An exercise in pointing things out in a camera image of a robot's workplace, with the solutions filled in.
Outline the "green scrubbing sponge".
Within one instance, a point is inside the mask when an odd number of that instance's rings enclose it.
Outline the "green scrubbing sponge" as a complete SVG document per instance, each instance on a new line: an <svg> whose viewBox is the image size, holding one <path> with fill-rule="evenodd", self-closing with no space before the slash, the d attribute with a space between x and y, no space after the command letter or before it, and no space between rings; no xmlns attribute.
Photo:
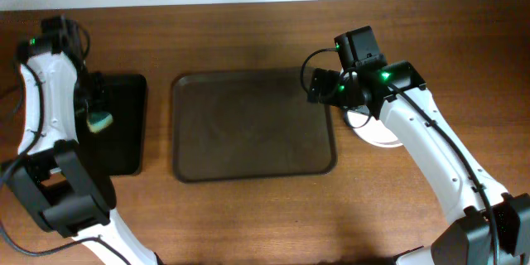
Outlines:
<svg viewBox="0 0 530 265"><path fill-rule="evenodd" d="M104 111L88 113L86 123L91 133L101 133L113 123L113 115Z"/></svg>

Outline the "white plate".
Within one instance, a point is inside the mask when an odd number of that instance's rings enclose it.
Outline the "white plate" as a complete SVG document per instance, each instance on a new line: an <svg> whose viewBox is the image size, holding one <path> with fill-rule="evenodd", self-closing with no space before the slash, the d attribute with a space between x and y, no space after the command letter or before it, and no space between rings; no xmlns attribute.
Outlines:
<svg viewBox="0 0 530 265"><path fill-rule="evenodd" d="M402 142L383 123L370 115L366 107L346 110L345 123L363 141L383 148L401 147Z"/></svg>

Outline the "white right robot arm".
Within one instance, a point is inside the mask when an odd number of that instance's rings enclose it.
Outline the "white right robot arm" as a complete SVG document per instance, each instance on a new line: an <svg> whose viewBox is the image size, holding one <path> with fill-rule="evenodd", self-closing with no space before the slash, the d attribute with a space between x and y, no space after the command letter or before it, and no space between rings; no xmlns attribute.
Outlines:
<svg viewBox="0 0 530 265"><path fill-rule="evenodd" d="M448 228L393 263L529 262L529 195L511 195L475 160L410 63L315 69L307 93L312 103L367 107L407 149L435 192Z"/></svg>

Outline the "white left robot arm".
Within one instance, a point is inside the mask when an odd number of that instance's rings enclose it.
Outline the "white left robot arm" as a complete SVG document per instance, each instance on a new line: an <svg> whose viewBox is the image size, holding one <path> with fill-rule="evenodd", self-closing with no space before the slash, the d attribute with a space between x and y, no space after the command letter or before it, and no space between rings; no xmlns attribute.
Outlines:
<svg viewBox="0 0 530 265"><path fill-rule="evenodd" d="M17 157L1 182L46 232L83 244L106 264L159 264L117 210L105 164L80 147L76 127L108 128L98 76L87 72L80 41L61 33L23 42L17 49L25 96L25 128Z"/></svg>

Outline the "black plastic tray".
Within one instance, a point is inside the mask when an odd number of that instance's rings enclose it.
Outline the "black plastic tray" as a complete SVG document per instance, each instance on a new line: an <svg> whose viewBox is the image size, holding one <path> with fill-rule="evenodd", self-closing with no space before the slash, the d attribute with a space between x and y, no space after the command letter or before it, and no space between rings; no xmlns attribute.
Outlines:
<svg viewBox="0 0 530 265"><path fill-rule="evenodd" d="M86 112L78 109L75 128L80 149L109 176L135 176L142 169L147 107L147 81L140 74L92 73L95 91L91 107L113 116L101 132L92 133Z"/></svg>

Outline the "brown serving tray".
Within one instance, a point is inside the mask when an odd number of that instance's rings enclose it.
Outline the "brown serving tray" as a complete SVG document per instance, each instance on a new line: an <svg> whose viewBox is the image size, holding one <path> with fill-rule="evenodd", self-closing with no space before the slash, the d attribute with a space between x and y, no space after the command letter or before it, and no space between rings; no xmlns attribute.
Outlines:
<svg viewBox="0 0 530 265"><path fill-rule="evenodd" d="M307 102L296 68L185 74L171 100L180 182L323 175L337 164L330 110Z"/></svg>

